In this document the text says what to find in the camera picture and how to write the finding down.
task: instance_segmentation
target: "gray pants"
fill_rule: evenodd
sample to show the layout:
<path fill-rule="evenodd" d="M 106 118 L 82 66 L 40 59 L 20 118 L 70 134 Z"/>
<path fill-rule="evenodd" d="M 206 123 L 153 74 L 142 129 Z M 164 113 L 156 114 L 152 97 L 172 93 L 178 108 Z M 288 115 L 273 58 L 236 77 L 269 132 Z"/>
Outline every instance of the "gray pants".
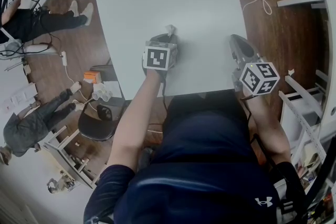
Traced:
<path fill-rule="evenodd" d="M 42 115 L 43 121 L 49 131 L 51 131 L 56 124 L 64 120 L 73 110 L 75 110 L 76 105 L 71 103 L 68 104 L 65 108 L 56 111 L 60 105 L 69 100 L 71 95 L 71 90 L 66 89 L 65 91 L 61 92 L 59 96 L 55 97 L 50 102 L 42 105 L 37 109 L 40 115 Z"/>

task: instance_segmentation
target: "shoe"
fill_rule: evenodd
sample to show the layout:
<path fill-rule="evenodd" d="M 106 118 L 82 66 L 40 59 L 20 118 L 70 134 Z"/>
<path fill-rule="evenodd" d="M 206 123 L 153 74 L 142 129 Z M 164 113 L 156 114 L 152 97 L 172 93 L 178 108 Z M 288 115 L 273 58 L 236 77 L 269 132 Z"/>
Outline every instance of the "shoe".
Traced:
<path fill-rule="evenodd" d="M 93 15 L 93 3 L 89 3 L 80 15 L 85 15 L 87 17 L 85 25 L 89 26 Z"/>
<path fill-rule="evenodd" d="M 77 4 L 76 0 L 74 0 L 74 1 L 71 2 L 71 6 L 69 7 L 69 11 L 74 13 L 74 17 L 78 17 L 79 16 L 78 4 Z"/>
<path fill-rule="evenodd" d="M 84 109 L 85 105 L 83 103 L 78 102 L 76 99 L 74 99 L 72 102 L 76 105 L 75 111 L 82 111 Z"/>
<path fill-rule="evenodd" d="M 77 91 L 80 90 L 80 88 L 82 88 L 82 85 L 77 81 L 70 87 L 70 91 L 72 92 L 72 94 L 75 94 Z"/>

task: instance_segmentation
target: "orange box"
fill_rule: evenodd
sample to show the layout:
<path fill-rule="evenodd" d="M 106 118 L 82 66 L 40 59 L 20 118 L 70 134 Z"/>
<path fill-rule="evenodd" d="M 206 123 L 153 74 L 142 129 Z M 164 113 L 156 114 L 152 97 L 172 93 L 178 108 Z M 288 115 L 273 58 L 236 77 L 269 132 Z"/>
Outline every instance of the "orange box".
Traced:
<path fill-rule="evenodd" d="M 101 83 L 101 76 L 100 72 L 97 71 L 86 71 L 84 73 L 84 79 L 85 80 L 91 80 L 94 84 Z"/>

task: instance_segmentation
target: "navy blue shirt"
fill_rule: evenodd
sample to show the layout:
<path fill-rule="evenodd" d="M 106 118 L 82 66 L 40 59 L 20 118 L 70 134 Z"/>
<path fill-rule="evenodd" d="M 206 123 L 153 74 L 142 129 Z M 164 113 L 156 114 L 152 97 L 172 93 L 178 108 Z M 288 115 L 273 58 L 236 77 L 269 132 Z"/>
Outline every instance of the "navy blue shirt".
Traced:
<path fill-rule="evenodd" d="M 300 187 L 293 166 L 285 167 Z M 171 124 L 151 165 L 136 175 L 108 167 L 84 221 L 113 214 L 116 224 L 277 223 L 274 183 L 257 162 L 247 126 L 202 112 Z"/>

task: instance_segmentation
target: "white cube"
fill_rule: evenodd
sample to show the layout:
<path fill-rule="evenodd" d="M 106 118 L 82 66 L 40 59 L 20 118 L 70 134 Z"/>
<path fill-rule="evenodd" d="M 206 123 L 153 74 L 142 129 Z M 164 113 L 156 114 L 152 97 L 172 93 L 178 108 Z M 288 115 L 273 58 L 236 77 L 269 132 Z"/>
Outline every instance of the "white cube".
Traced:
<path fill-rule="evenodd" d="M 176 63 L 177 44 L 147 41 L 143 53 L 143 67 L 168 71 Z"/>
<path fill-rule="evenodd" d="M 270 93 L 279 80 L 280 76 L 271 62 L 247 63 L 240 77 L 253 95 Z"/>

